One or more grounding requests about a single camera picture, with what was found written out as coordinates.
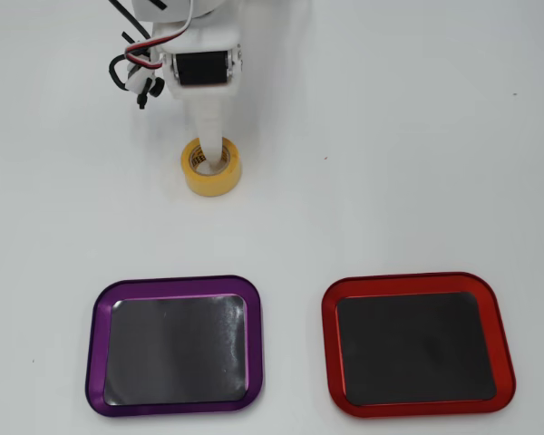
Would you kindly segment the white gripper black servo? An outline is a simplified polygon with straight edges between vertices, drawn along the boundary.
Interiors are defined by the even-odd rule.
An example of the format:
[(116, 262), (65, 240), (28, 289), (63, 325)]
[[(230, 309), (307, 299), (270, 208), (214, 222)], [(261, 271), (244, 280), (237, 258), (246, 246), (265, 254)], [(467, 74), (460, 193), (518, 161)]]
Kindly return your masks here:
[(189, 165), (198, 175), (218, 175), (232, 158), (223, 137), (224, 99), (237, 93), (241, 74), (240, 28), (237, 25), (192, 25), (160, 46), (163, 78), (184, 104), (198, 145)]

